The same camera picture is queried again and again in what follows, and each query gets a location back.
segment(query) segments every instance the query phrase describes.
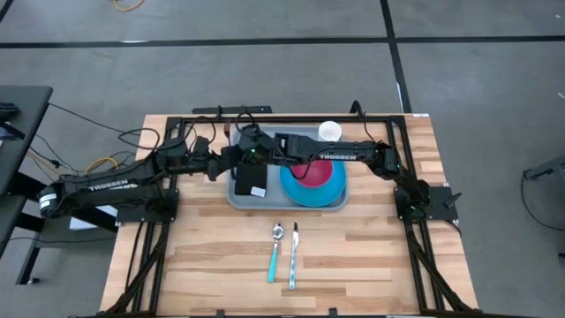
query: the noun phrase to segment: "white label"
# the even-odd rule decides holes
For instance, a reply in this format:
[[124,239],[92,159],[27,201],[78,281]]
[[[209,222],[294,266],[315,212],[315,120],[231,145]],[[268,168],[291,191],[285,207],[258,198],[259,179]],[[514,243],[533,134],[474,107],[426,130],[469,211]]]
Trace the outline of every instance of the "white label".
[[261,189],[261,188],[255,187],[255,186],[251,188],[251,195],[259,196],[261,198],[265,196],[266,192],[267,192],[267,190]]
[[40,199],[39,199],[39,203],[42,204],[45,201],[49,201],[49,200],[53,200],[56,199],[57,195],[55,193],[52,194],[47,194],[47,195],[43,195]]

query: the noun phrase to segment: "floor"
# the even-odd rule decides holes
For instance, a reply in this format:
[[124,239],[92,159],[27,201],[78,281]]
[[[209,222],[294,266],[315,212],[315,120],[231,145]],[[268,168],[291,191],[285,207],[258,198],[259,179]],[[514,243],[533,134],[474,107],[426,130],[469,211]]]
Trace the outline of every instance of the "floor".
[[[560,0],[389,2],[396,37],[565,34]],[[312,36],[387,36],[380,2],[146,0],[122,13],[110,0],[14,0],[0,23],[0,43]],[[463,193],[457,208],[480,307],[563,317],[565,266],[557,252],[565,251],[565,237],[528,216],[520,180],[523,170],[565,152],[558,141],[565,133],[565,42],[400,43],[398,49],[408,106],[431,115],[448,181]],[[389,46],[378,42],[0,49],[0,65],[0,85],[52,86],[52,102],[124,130],[141,126],[148,113],[218,104],[344,112],[358,99],[370,112],[402,111]],[[124,149],[115,134],[53,108],[39,134],[81,169]],[[41,140],[34,147],[49,153]],[[49,182],[29,161],[21,170]],[[559,227],[565,227],[562,194],[554,178],[525,187],[532,211]],[[111,242],[41,251],[34,276],[43,282],[14,286],[28,245],[10,243],[0,261],[0,316],[98,310]]]

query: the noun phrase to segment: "wooden tabletop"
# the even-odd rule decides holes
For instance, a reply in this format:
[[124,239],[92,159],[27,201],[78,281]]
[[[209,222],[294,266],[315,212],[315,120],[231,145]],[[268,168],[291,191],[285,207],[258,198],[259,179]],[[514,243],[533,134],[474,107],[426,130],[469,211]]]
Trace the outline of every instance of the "wooden tabletop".
[[[163,134],[166,119],[147,116],[144,126]],[[407,115],[406,122],[418,177],[442,185],[446,180],[430,118]],[[198,135],[211,138],[210,124],[195,128]],[[216,152],[227,145],[222,128],[216,125],[218,136],[211,145]],[[342,128],[346,140],[368,140],[362,124],[343,123]],[[376,140],[388,140],[384,124],[369,123],[367,128]],[[143,132],[140,144],[152,147],[155,138]],[[138,159],[145,155],[141,150]],[[343,209],[331,212],[238,210],[226,200],[225,174],[214,183],[204,175],[180,176],[180,203],[170,228],[157,314],[215,314],[217,309],[226,314],[328,314],[331,307],[340,314],[418,313],[404,229],[396,217],[395,183],[375,177],[362,163],[346,165],[350,197]],[[296,290],[290,291],[294,221],[300,244]],[[269,284],[275,223],[282,223],[286,235],[279,245],[276,281]],[[475,307],[459,234],[442,221],[428,224],[438,270],[461,299]],[[119,230],[102,310],[124,291],[137,228],[132,223]],[[428,306],[433,307],[429,277],[422,272]],[[152,274],[147,281],[153,281]],[[150,285],[142,308],[147,308]]]

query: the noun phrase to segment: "red bowl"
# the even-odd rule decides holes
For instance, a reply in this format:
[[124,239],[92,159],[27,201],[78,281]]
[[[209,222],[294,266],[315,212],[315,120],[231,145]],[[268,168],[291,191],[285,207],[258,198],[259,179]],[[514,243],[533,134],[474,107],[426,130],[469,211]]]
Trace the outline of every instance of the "red bowl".
[[[307,164],[300,164],[290,167],[292,172],[298,178],[304,176],[306,172]],[[325,185],[334,173],[334,165],[329,160],[314,160],[310,165],[310,170],[308,174],[302,178],[297,179],[298,183],[302,186],[309,188],[316,188]]]

